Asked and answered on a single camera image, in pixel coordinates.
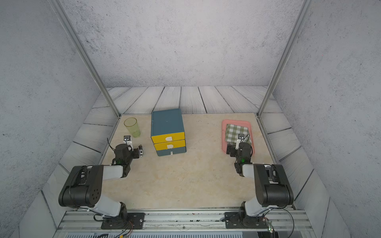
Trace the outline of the yellow top drawer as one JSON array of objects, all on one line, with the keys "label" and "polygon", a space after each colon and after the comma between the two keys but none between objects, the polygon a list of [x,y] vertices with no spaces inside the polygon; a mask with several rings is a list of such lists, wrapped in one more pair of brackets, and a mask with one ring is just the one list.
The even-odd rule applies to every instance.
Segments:
[{"label": "yellow top drawer", "polygon": [[151,139],[154,144],[185,140],[185,133],[178,132],[170,134],[153,135]]}]

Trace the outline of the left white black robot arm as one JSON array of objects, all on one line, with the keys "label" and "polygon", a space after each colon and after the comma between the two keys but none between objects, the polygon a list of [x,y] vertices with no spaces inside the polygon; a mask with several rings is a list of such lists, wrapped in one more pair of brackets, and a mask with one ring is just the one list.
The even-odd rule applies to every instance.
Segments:
[{"label": "left white black robot arm", "polygon": [[119,144],[113,151],[111,165],[73,167],[59,194],[61,207],[86,209],[107,218],[127,215],[124,203],[102,194],[102,185],[106,180],[127,177],[132,161],[143,156],[143,146],[133,149],[129,144]]}]

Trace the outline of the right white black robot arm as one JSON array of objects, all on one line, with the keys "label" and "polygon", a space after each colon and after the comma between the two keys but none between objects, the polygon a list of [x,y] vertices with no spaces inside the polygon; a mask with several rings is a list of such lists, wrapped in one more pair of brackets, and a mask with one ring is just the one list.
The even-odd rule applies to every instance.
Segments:
[{"label": "right white black robot arm", "polygon": [[255,182],[256,197],[242,203],[239,212],[241,219],[258,217],[267,211],[293,204],[294,194],[282,165],[252,163],[254,149],[246,142],[228,144],[226,153],[236,159],[236,172]]}]

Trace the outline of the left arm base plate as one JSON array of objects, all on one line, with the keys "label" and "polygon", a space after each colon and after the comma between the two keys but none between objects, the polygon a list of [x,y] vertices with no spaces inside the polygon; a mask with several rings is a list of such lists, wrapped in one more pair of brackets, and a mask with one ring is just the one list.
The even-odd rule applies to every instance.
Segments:
[{"label": "left arm base plate", "polygon": [[142,230],[145,213],[129,212],[117,217],[105,217],[101,230]]}]

